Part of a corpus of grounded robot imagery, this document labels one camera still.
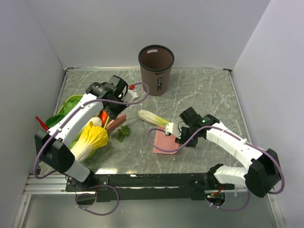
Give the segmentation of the pink hand brush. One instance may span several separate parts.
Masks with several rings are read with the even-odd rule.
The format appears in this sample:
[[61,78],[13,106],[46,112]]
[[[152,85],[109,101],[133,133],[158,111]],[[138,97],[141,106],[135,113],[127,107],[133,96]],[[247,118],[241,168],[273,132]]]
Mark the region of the pink hand brush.
[[126,121],[126,114],[120,114],[107,124],[107,131],[112,132]]

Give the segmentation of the pink dustpan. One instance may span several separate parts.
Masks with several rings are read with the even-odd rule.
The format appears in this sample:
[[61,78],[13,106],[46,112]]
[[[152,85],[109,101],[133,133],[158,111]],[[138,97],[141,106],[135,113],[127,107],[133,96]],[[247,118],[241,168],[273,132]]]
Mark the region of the pink dustpan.
[[173,150],[179,148],[180,145],[175,142],[176,137],[174,135],[166,136],[164,132],[161,131],[164,130],[164,127],[157,127],[157,129],[159,129],[159,131],[156,131],[156,136],[153,144],[165,150]]

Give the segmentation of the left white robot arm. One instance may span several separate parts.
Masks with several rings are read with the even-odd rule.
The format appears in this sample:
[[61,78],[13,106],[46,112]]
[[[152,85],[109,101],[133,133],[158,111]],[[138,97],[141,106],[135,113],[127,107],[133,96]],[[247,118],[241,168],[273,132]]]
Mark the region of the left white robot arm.
[[109,82],[92,83],[81,100],[59,123],[35,134],[37,158],[33,171],[37,170],[39,161],[43,161],[55,171],[75,179],[81,190],[92,189],[94,173],[76,160],[69,146],[95,114],[105,110],[114,119],[137,98],[134,88],[116,75]]

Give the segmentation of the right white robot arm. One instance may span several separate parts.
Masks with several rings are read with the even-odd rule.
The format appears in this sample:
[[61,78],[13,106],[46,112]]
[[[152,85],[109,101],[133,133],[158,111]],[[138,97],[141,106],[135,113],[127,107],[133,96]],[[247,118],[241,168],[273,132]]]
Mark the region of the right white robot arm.
[[215,143],[234,158],[242,167],[229,167],[218,164],[210,168],[207,182],[212,189],[223,184],[247,187],[257,197],[271,194],[271,189],[285,180],[279,164],[277,153],[272,149],[261,149],[246,139],[233,133],[219,119],[208,114],[202,117],[190,107],[180,114],[185,127],[174,125],[178,135],[176,142],[186,147],[196,147],[198,138]]

